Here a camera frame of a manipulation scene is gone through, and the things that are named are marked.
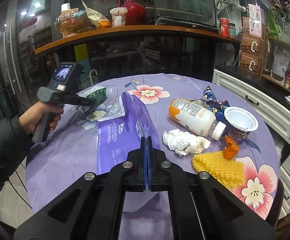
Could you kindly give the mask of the person's left hand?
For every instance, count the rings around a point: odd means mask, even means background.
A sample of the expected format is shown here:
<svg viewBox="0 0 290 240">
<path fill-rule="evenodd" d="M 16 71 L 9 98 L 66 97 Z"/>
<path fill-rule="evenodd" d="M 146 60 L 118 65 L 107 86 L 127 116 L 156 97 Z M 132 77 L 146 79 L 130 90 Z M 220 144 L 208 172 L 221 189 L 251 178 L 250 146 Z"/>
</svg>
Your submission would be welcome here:
<svg viewBox="0 0 290 240">
<path fill-rule="evenodd" d="M 19 117 L 19 123 L 27 135 L 35 131 L 38 122 L 45 113 L 54 114 L 54 117 L 49 124 L 50 131 L 54 131 L 58 121 L 61 120 L 61 115 L 64 113 L 64 105 L 51 106 L 39 101 L 25 111 L 25 113 Z"/>
</svg>

